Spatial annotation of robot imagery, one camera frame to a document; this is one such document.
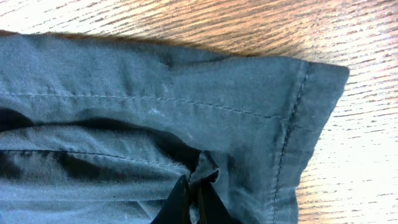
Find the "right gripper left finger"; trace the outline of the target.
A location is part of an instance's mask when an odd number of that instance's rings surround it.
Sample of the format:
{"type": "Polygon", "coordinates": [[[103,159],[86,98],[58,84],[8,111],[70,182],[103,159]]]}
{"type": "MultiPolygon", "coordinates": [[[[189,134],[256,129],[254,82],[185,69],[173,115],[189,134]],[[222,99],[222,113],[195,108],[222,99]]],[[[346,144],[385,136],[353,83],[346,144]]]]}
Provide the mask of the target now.
{"type": "Polygon", "coordinates": [[[150,224],[190,224],[190,192],[184,175],[178,179],[150,224]]]}

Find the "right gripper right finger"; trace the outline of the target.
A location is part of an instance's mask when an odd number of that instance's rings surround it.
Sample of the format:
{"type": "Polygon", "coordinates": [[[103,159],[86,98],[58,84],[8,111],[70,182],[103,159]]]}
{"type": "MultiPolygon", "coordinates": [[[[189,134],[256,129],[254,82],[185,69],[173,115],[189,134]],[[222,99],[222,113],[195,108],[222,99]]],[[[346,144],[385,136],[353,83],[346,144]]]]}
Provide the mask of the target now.
{"type": "Polygon", "coordinates": [[[233,218],[209,182],[198,187],[199,224],[241,224],[233,218]]]}

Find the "dark blue shorts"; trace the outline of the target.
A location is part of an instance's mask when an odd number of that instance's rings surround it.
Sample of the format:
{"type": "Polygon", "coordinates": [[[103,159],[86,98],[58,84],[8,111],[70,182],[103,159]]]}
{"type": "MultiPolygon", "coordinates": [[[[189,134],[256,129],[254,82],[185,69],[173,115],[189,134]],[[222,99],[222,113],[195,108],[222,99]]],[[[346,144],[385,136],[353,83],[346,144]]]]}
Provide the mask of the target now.
{"type": "Polygon", "coordinates": [[[1,222],[150,223],[185,176],[241,223],[296,188],[349,69],[53,35],[1,37],[1,222]]]}

